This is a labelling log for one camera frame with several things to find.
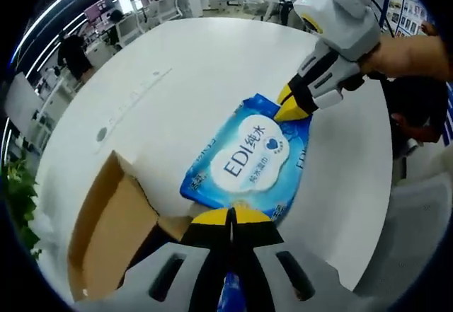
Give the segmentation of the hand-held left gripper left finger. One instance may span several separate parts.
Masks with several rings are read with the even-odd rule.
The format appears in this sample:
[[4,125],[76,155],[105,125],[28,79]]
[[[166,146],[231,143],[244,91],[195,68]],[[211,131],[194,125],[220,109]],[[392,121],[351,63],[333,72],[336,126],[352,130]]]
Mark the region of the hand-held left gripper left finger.
[[231,272],[234,210],[194,218],[178,243],[166,243],[130,267],[122,284],[76,311],[216,311]]

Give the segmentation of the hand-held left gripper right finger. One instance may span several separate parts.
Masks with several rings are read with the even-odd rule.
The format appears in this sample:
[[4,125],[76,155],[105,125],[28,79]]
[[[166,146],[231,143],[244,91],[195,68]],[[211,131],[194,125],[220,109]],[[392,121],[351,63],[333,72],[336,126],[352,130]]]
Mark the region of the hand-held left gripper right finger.
[[374,311],[373,298],[346,289],[338,271],[301,243],[284,241],[264,213],[233,208],[234,269],[248,311]]

